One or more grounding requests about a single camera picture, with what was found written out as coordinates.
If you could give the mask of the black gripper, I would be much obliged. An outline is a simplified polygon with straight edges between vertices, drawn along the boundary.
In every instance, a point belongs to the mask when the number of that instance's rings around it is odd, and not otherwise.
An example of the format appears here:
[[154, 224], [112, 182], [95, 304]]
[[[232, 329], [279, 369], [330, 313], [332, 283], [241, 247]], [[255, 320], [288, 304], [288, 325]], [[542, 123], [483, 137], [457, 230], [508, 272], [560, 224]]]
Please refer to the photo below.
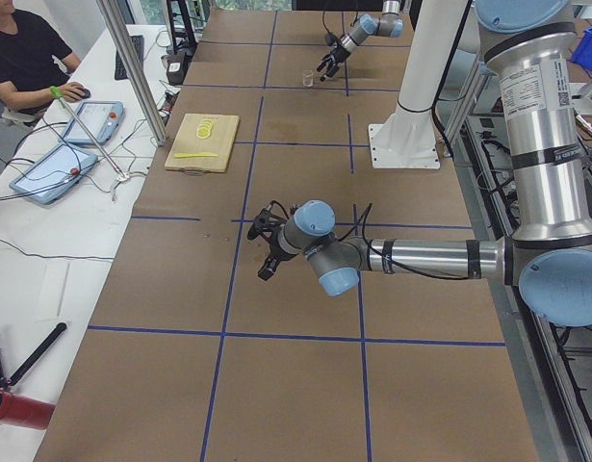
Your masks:
[[349, 56], [350, 52], [343, 46], [343, 44], [341, 42], [336, 42], [330, 54], [325, 55], [317, 67], [320, 74], [319, 80], [326, 81], [332, 79], [340, 70], [340, 64], [344, 63]]
[[257, 272], [258, 277], [264, 281], [268, 281], [275, 275], [281, 262], [289, 260], [289, 253], [280, 244], [282, 229], [282, 226], [276, 227], [275, 215], [271, 212], [270, 207], [266, 207], [253, 219], [247, 231], [246, 237], [249, 241], [258, 238], [269, 241], [269, 256]]

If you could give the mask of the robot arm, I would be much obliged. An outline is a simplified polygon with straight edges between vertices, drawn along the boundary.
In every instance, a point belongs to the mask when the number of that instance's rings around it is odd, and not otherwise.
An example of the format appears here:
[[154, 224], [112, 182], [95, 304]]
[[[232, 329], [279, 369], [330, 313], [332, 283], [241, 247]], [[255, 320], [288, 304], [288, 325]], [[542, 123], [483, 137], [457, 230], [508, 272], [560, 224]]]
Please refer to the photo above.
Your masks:
[[369, 240], [359, 219], [343, 237], [333, 209], [308, 201], [280, 215], [263, 209], [247, 236], [270, 247], [259, 276], [302, 255], [328, 295], [355, 287], [364, 271], [442, 280], [499, 279], [528, 308], [561, 326], [592, 325], [592, 218], [571, 103], [566, 55], [576, 37], [568, 1], [425, 1], [397, 106], [369, 128], [373, 166], [424, 168], [433, 148], [434, 105], [469, 16], [480, 53], [499, 77], [518, 227], [493, 242]]
[[350, 29], [340, 37], [333, 34], [325, 24], [325, 13], [322, 14], [322, 25], [326, 31], [325, 42], [330, 51], [322, 58], [317, 67], [319, 80], [324, 82], [332, 79], [342, 64], [368, 37], [397, 38], [402, 33], [403, 22], [399, 14], [402, 10], [401, 1], [384, 1], [381, 16], [368, 13], [357, 14]]

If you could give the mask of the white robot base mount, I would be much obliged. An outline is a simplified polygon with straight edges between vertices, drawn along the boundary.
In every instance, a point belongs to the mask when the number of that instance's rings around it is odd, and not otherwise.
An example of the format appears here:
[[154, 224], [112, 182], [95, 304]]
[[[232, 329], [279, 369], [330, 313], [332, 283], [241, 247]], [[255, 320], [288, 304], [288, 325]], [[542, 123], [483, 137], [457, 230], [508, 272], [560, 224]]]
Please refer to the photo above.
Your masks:
[[396, 109], [384, 123], [369, 126], [374, 168], [440, 167], [433, 107], [470, 8], [469, 1], [422, 3]]

